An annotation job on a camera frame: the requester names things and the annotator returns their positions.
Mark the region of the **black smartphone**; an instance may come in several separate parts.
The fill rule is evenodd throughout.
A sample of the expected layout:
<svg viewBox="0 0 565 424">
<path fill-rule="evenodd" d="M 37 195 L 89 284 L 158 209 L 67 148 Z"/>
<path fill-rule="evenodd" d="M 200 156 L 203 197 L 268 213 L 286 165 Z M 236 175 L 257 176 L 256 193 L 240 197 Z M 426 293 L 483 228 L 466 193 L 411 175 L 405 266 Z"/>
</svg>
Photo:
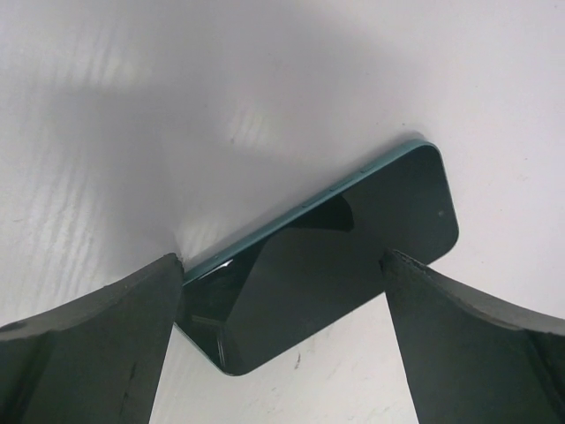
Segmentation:
<svg viewBox="0 0 565 424">
<path fill-rule="evenodd" d="M 245 375 L 378 297 L 387 250 L 429 264 L 458 234 L 439 149 L 409 140 L 189 269 L 176 325 Z"/>
</svg>

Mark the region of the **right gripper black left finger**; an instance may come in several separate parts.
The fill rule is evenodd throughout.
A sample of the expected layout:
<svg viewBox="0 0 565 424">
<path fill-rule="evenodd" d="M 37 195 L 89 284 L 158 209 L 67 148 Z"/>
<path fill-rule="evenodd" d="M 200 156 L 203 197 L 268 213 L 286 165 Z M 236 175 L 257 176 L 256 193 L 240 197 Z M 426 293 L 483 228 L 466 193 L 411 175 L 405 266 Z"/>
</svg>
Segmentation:
<svg viewBox="0 0 565 424">
<path fill-rule="evenodd" d="M 1 328 L 3 423 L 147 423 L 184 270 L 167 254 Z"/>
</svg>

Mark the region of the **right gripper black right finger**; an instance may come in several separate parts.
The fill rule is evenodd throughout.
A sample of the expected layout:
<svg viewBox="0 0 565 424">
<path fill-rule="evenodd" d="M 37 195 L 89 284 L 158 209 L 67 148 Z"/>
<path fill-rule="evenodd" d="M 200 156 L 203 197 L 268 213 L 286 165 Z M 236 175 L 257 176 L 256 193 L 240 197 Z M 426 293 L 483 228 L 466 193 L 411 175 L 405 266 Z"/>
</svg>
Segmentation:
<svg viewBox="0 0 565 424">
<path fill-rule="evenodd" d="M 418 421 L 562 423 L 564 321 L 389 250 L 385 293 Z"/>
</svg>

